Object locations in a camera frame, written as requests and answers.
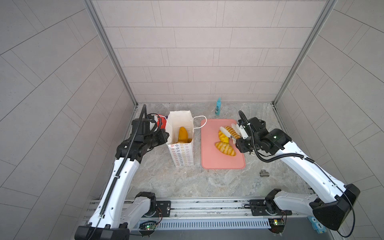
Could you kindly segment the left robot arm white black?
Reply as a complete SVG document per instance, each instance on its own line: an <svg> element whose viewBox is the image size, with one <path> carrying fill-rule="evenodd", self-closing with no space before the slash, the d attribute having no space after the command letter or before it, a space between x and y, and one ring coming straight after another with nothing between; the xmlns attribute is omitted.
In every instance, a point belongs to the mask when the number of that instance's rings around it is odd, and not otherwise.
<svg viewBox="0 0 384 240"><path fill-rule="evenodd" d="M118 146L107 188L88 223L77 228L76 240L127 240L140 218L155 211L156 196L148 192L139 193L125 212L123 205L143 156L165 144L168 137L164 129L147 135L132 134Z"/></svg>

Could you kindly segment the long loaf fake bread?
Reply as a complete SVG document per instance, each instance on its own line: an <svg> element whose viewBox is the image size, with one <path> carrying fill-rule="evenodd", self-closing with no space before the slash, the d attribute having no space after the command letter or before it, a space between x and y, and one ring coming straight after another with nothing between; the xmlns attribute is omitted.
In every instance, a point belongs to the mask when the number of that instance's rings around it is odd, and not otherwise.
<svg viewBox="0 0 384 240"><path fill-rule="evenodd" d="M180 127L178 135L178 143L184 144L189 142L189 135L184 127Z"/></svg>

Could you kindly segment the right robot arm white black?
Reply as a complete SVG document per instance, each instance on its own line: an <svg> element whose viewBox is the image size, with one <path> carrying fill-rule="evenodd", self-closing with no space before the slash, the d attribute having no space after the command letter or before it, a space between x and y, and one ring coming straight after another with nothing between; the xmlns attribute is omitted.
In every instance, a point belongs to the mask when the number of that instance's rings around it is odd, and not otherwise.
<svg viewBox="0 0 384 240"><path fill-rule="evenodd" d="M293 194L273 189L262 207L271 216L286 211L316 218L326 228L338 231L361 191L354 184L344 184L306 155L292 138L280 129L268 131L266 123L254 117L247 119L239 112L238 124L221 127L222 135L231 139L241 153L255 154L264 163L281 160L294 170L313 189L309 195Z"/></svg>

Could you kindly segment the white printed paper bag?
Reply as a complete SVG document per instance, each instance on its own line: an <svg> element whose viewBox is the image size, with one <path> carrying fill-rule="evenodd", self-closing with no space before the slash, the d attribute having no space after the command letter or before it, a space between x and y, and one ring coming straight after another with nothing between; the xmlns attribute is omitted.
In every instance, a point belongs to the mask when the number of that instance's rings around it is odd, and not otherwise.
<svg viewBox="0 0 384 240"><path fill-rule="evenodd" d="M190 111L173 111L167 118L165 130L169 133L166 145L170 151L171 157L176 167L186 167L194 165L194 134L200 127L195 127L195 119L206 116L193 117ZM188 143L178 143L178 135L180 127L186 128L189 135Z"/></svg>

